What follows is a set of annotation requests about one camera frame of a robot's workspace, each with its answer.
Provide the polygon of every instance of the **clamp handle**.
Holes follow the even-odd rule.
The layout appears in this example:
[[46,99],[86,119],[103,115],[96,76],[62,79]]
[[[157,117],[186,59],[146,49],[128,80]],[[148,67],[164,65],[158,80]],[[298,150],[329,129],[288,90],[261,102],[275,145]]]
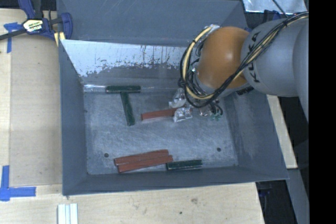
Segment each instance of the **clamp handle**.
[[25,14],[27,19],[43,18],[43,13],[41,11],[41,0],[17,0]]

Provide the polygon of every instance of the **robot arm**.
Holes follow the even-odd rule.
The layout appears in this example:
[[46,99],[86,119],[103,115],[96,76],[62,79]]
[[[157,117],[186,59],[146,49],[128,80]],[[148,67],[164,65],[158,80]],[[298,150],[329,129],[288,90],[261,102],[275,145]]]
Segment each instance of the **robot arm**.
[[[298,96],[308,120],[308,16],[304,12],[267,22],[250,33],[222,27],[207,35],[213,29],[207,27],[181,60],[180,85],[188,102],[214,107],[220,95],[253,87],[265,94]],[[199,58],[191,62],[194,47]]]

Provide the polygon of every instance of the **stain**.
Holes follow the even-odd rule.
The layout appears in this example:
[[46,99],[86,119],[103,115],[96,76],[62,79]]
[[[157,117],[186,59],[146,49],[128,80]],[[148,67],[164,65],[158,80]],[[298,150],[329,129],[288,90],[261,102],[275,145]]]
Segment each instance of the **stain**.
[[193,204],[197,205],[197,204],[198,204],[198,199],[197,199],[197,198],[192,198],[192,199],[191,199],[191,202],[192,202]]

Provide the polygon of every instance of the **blue tape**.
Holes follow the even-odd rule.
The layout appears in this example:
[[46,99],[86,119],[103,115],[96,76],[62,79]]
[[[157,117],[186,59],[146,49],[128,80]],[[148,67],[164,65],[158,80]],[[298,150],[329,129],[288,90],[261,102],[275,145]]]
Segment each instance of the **blue tape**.
[[[9,33],[15,30],[23,29],[23,26],[18,23],[4,24],[4,27]],[[10,53],[11,51],[12,51],[12,38],[10,37],[8,38],[8,41],[7,41],[7,53]]]
[[9,165],[2,167],[0,201],[9,201],[12,197],[35,197],[36,187],[9,187]]

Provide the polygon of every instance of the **wooden block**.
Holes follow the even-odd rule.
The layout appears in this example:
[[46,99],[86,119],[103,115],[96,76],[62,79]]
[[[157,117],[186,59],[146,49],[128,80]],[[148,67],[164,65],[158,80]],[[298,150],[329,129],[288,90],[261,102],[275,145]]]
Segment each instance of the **wooden block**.
[[153,112],[147,112],[141,114],[141,120],[149,120],[155,118],[162,118],[162,117],[172,117],[174,116],[176,109],[166,109],[166,110],[158,110]]
[[126,163],[144,161],[144,160],[147,160],[147,159],[155,159],[155,158],[168,156],[168,155],[169,155],[168,150],[150,151],[150,152],[146,152],[146,153],[115,158],[114,159],[114,164],[115,165],[121,165],[121,164],[126,164]]
[[118,165],[118,172],[124,173],[124,172],[142,169],[142,168],[146,168],[150,166],[165,164],[165,163],[169,163],[172,161],[173,161],[173,156],[168,155],[168,156],[162,156],[162,157],[155,158],[155,159],[146,159],[144,161],[121,164],[121,165]]

